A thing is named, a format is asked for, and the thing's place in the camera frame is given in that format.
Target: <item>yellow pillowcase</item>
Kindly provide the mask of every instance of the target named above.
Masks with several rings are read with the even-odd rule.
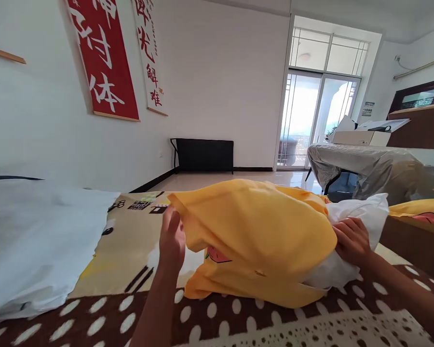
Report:
[[[434,224],[434,199],[415,200],[390,206],[389,215],[394,217],[408,216],[428,224]]]
[[[186,297],[217,292],[296,308],[325,294],[301,284],[337,243],[321,197],[237,179],[173,193],[169,200],[182,218],[187,247],[207,248]]]

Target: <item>black radiator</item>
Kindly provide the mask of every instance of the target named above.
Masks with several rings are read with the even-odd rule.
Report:
[[[174,168],[178,155],[179,171],[233,172],[233,141],[173,138],[170,143],[175,149]]]

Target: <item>tiled floor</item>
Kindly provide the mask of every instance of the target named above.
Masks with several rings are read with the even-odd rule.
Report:
[[[301,187],[315,194],[321,194],[322,188],[316,181],[315,175],[311,173],[307,182],[305,182],[306,177],[307,171],[235,172],[233,175],[231,173],[179,173],[165,179],[157,186],[150,189],[150,191],[195,190],[222,181],[244,178],[253,181],[269,181],[285,187]]]

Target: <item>white calligraphy scroll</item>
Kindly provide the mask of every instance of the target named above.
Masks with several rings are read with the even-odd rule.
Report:
[[[143,77],[145,79],[148,109],[164,116],[164,88],[158,66],[157,37],[152,0],[132,0],[135,14],[136,34],[141,51]]]

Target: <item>balcony door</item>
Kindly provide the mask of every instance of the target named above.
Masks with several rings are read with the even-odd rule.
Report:
[[[350,116],[360,79],[334,74],[291,70],[277,154],[277,170],[307,169],[307,148]]]

